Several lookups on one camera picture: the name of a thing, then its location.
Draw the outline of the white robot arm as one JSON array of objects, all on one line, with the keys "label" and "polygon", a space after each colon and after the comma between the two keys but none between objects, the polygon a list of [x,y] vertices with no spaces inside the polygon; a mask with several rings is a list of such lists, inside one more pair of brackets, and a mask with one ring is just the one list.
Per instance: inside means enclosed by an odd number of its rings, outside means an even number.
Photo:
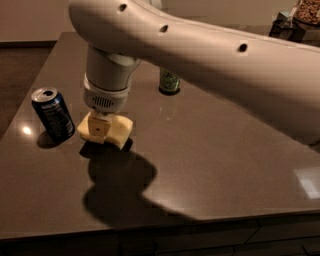
[{"label": "white robot arm", "polygon": [[302,144],[320,142],[318,48],[170,16],[145,0],[70,0],[89,45],[86,104],[115,113],[139,61],[222,96]]}]

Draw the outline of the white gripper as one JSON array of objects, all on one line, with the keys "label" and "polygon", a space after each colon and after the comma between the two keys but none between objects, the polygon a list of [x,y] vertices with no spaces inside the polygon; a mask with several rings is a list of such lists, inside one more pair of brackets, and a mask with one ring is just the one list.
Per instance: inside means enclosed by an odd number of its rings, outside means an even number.
[{"label": "white gripper", "polygon": [[117,113],[126,104],[130,88],[120,91],[103,90],[84,77],[84,102],[94,110],[88,115],[88,130],[93,142],[103,144],[112,124],[112,116],[105,113]]}]

